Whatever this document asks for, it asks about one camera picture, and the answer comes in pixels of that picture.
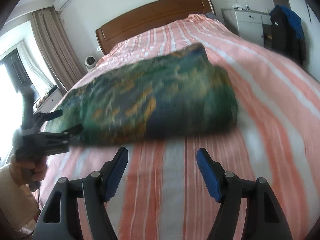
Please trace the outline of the person left hand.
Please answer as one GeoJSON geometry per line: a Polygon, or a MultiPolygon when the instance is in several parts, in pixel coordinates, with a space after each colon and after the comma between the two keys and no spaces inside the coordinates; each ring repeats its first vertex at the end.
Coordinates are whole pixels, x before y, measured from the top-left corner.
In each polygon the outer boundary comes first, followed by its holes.
{"type": "Polygon", "coordinates": [[[31,181],[44,180],[47,170],[47,157],[36,162],[29,160],[18,162],[15,157],[12,157],[9,165],[10,175],[18,186],[29,184],[31,181]]]}

